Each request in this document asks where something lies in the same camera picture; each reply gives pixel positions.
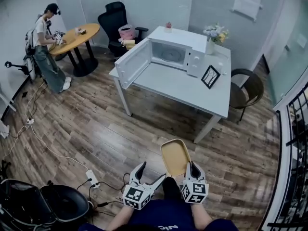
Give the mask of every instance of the flowers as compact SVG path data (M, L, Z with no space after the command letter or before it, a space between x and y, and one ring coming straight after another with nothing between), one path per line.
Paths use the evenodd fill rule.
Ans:
M171 28L172 24L170 22L166 23L166 28Z
M203 30L203 33L210 37L213 42L220 41L223 43L227 38L229 31L222 31L224 26L219 26L219 23L216 23L214 26L206 26Z

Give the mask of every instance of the blue shirt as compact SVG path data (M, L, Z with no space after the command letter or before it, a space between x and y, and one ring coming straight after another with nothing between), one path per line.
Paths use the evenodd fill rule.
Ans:
M194 226L190 204L184 201L151 200L142 210L135 210L128 224L144 224L161 230L197 231ZM85 224L79 231L101 231ZM212 221L205 231L238 231L232 221L217 219Z

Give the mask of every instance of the yellow tray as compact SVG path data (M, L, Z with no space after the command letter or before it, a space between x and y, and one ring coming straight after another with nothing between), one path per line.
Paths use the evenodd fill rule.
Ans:
M184 141L174 139L161 145L162 158L170 175L179 176L186 172L191 161Z

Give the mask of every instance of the round wooden table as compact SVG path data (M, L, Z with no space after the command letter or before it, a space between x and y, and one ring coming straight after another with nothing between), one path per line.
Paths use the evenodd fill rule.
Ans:
M62 45L56 45L52 50L50 50L51 55L59 55L62 53L67 52L69 59L71 60L73 66L74 66L74 76L76 77L83 77L90 73L92 73L98 66L98 60L94 57L89 39L92 38L95 34L98 33L100 30L100 25L96 23L92 24L85 24L83 26L79 26L78 28L85 29L86 34L79 34L75 35L75 29L69 30L66 32L66 34L63 36L63 39L66 40L66 44ZM79 52L78 46L86 43L89 56L90 58L87 58L83 60L81 57L81 54ZM77 64L71 50L74 49L74 52L78 58L79 63Z

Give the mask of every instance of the black table base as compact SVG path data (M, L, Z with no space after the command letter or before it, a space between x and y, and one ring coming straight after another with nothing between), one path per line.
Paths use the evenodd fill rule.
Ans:
M78 47L74 48L74 52L78 58L79 63L77 64L71 51L68 51L67 54L74 66L74 76L84 77L92 73L98 66L98 60L94 57L89 41L86 42L86 46L89 52L90 58L83 60Z
M60 61L60 60L62 60L66 56L67 56L67 53L65 52L63 54L56 55L54 59L55 59L55 61Z
M84 65L86 66L86 69L82 68L82 64L78 63L77 68L74 68L73 74L76 77L84 77L88 74L92 73L98 66L98 60L97 59L91 59L87 58L84 60Z

